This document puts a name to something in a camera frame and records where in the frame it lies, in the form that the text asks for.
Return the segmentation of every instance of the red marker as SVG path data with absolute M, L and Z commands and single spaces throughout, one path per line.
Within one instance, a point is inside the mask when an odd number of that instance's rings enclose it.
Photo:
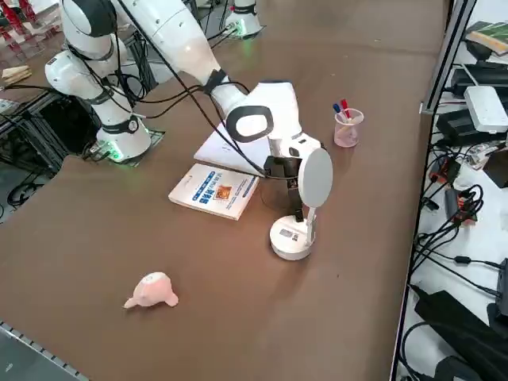
M 341 100 L 341 106 L 342 106 L 342 110 L 346 114 L 346 118 L 349 119 L 351 117 L 351 114 L 349 113 L 349 110 L 348 110 L 348 108 L 349 108 L 348 102 L 345 99 Z

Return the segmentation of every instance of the pink toy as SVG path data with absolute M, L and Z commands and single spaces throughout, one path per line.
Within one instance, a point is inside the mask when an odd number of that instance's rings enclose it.
M 124 308 L 134 306 L 149 307 L 159 302 L 166 302 L 171 307 L 178 304 L 178 296 L 171 288 L 171 280 L 163 272 L 153 272 L 146 275 L 134 289 L 134 295 Z

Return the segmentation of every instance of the white box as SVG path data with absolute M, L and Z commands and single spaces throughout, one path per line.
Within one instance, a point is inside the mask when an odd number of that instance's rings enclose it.
M 475 128 L 483 133 L 505 133 L 508 116 L 491 86 L 470 86 L 464 93 Z

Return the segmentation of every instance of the pen holder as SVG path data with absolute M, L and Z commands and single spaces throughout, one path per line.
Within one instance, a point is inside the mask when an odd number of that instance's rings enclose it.
M 333 141 L 339 147 L 351 148 L 358 144 L 360 135 L 358 133 L 359 124 L 364 121 L 364 114 L 356 109 L 345 109 L 335 114 L 335 133 Z

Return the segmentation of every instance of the lamp base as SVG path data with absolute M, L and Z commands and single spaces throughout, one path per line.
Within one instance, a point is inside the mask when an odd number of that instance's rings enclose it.
M 302 260 L 311 253 L 313 240 L 307 242 L 307 220 L 297 222 L 294 216 L 282 217 L 270 229 L 271 247 L 285 260 Z

